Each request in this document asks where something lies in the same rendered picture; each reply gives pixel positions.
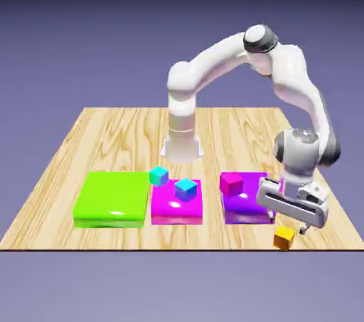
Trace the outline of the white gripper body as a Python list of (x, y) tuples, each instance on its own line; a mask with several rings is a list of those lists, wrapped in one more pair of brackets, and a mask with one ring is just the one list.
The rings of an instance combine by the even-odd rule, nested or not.
[(283, 183), (284, 179), (274, 181), (267, 177), (260, 178), (257, 203), (303, 222), (305, 228), (322, 228), (328, 218), (328, 188), (315, 181), (305, 185), (288, 182), (285, 186), (289, 192), (285, 195), (280, 191)]

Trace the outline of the small orange cube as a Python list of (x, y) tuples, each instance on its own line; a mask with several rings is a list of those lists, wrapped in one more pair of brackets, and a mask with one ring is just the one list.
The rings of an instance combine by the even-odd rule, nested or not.
[(290, 227), (280, 225), (274, 232), (273, 245), (287, 251), (291, 248), (295, 237), (295, 230)]

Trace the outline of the small magenta cube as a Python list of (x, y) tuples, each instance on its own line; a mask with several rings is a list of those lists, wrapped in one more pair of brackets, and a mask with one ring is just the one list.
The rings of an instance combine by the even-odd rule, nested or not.
[(243, 193), (243, 177), (238, 172), (222, 172), (220, 174), (220, 191), (227, 197)]

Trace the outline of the small cyan cube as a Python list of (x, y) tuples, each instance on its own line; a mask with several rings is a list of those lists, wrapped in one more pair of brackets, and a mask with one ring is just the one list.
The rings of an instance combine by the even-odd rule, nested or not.
[(191, 179), (184, 178), (175, 183), (175, 196), (182, 201), (188, 202), (197, 195), (198, 184)]
[(157, 166), (149, 172), (149, 182), (153, 186), (163, 186), (168, 180), (168, 170), (163, 167)]

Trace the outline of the large purple box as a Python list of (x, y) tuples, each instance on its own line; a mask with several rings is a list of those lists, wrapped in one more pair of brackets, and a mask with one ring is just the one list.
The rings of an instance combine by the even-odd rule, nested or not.
[(274, 224), (267, 209), (257, 204), (260, 178), (267, 177), (266, 172), (238, 172), (243, 177), (243, 193), (227, 197), (220, 192), (221, 205), (226, 225), (232, 224)]

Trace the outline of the large magenta box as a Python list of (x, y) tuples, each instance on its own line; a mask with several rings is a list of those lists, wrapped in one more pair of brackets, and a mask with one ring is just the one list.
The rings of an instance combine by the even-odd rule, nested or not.
[(185, 202), (175, 196), (175, 183), (170, 179), (163, 186), (153, 186), (151, 193), (152, 225), (201, 225), (203, 223), (203, 197), (201, 181), (192, 179), (198, 184), (197, 195)]

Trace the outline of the large green box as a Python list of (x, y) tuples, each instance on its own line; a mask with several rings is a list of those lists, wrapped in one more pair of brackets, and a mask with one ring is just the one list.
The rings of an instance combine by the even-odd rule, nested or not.
[(147, 172), (89, 172), (73, 208), (74, 226), (144, 226), (149, 198)]

